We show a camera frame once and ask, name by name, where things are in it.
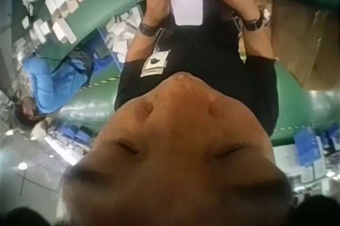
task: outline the name badge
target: name badge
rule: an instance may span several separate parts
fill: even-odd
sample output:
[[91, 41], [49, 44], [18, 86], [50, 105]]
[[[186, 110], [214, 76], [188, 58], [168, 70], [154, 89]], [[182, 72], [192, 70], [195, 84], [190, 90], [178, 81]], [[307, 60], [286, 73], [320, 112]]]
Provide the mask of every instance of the name badge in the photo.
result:
[[150, 56], [142, 69], [140, 77], [153, 76], [155, 74], [162, 74], [164, 68], [166, 68], [167, 58], [170, 51], [167, 52], [157, 52]]

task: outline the blue jacket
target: blue jacket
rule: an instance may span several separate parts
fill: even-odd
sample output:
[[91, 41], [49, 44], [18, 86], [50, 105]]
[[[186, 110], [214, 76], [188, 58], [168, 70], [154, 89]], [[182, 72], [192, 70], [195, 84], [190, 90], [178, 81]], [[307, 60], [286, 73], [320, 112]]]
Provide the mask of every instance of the blue jacket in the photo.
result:
[[[81, 61], [72, 60], [72, 63], [83, 69]], [[23, 62], [23, 68], [30, 75], [38, 114], [50, 114], [63, 107], [87, 81], [87, 75], [78, 72], [67, 61], [52, 71], [45, 60], [30, 56]]]

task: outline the eye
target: eye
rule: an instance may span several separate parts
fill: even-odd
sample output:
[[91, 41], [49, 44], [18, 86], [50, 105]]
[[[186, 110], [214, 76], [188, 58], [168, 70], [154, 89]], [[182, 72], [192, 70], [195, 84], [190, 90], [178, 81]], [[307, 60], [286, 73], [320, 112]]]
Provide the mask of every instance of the eye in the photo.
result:
[[237, 152], [238, 150], [243, 149], [244, 147], [245, 147], [244, 145], [235, 145], [232, 147], [228, 147], [224, 152], [215, 154], [214, 157], [216, 160], [220, 160], [222, 158], [228, 157], [229, 155], [231, 155], [234, 152]]
[[139, 151], [135, 148], [135, 146], [126, 139], [119, 139], [116, 141], [116, 144], [132, 155], [139, 154]]

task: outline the floor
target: floor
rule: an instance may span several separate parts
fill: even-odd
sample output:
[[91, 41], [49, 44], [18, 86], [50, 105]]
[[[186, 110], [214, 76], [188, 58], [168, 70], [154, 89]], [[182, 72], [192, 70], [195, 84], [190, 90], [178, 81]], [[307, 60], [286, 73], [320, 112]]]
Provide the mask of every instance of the floor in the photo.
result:
[[[27, 206], [54, 222], [59, 183], [68, 165], [46, 142], [19, 134], [4, 137], [6, 130], [0, 122], [0, 213]], [[27, 164], [26, 170], [19, 170], [21, 162]]]

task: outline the eyebrow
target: eyebrow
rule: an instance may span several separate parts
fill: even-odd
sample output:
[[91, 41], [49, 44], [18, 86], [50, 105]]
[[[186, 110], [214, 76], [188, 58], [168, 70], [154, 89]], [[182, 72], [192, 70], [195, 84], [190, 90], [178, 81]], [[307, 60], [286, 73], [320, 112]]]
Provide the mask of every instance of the eyebrow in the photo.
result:
[[81, 182], [87, 186], [104, 187], [109, 182], [108, 175], [84, 168], [82, 166], [74, 166], [64, 175], [65, 183]]

